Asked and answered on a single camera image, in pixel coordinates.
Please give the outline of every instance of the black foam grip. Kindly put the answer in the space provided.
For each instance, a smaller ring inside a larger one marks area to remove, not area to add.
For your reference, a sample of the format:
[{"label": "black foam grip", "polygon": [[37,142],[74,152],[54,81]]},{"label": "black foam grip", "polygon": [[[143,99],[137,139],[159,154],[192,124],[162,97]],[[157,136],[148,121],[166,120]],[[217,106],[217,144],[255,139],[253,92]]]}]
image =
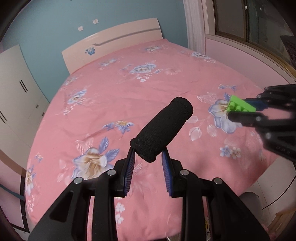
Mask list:
[{"label": "black foam grip", "polygon": [[145,161],[154,162],[192,114],[193,107],[188,100],[173,99],[130,141],[131,147]]}]

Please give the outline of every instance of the pink fabric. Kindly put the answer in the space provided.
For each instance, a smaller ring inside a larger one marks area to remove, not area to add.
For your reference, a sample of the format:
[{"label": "pink fabric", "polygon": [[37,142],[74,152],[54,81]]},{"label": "pink fabric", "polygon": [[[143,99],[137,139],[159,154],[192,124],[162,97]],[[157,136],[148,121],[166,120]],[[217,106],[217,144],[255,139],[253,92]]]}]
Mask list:
[{"label": "pink fabric", "polygon": [[[30,218],[37,223],[76,176],[97,177],[125,158],[130,140],[177,96],[188,99],[194,113],[169,144],[170,156],[200,178],[221,177],[242,194],[275,155],[263,150],[253,128],[230,122],[224,110],[231,95],[261,92],[229,67],[167,40],[88,64],[67,78],[35,137],[26,177]],[[166,191],[160,156],[151,164],[136,157],[131,190],[115,199],[118,239],[177,234],[181,207],[182,200]]]}]

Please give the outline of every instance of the curtain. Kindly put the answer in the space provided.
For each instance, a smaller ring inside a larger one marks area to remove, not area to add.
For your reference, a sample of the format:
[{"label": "curtain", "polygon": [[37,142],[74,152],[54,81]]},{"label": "curtain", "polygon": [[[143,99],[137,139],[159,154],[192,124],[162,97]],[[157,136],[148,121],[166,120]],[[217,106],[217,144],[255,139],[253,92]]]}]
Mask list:
[{"label": "curtain", "polygon": [[201,0],[183,0],[188,48],[205,54],[205,23]]}]

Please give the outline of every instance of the green toy block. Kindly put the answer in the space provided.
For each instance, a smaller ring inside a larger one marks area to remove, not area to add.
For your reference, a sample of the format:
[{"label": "green toy block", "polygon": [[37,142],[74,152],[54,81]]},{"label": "green toy block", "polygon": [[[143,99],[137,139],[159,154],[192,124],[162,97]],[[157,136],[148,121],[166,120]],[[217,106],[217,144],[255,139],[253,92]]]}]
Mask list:
[{"label": "green toy block", "polygon": [[256,108],[235,95],[232,95],[230,101],[228,102],[226,111],[256,112]]}]

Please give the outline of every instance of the bed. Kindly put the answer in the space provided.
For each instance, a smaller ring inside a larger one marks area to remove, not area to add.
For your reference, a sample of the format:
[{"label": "bed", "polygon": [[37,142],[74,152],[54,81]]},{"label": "bed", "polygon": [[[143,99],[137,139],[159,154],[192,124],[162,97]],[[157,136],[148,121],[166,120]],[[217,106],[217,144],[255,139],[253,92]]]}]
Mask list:
[{"label": "bed", "polygon": [[[157,19],[104,30],[62,54],[71,75],[50,103],[28,160],[33,223],[75,177],[97,177],[125,158],[130,140],[177,96],[194,108],[168,146],[184,168],[208,180],[221,177],[240,195],[276,158],[254,129],[225,112],[231,95],[244,99],[262,90],[216,60],[162,39]],[[136,157],[128,196],[115,198],[119,241],[175,235],[181,210],[182,200],[166,191],[160,157],[151,164]]]}]

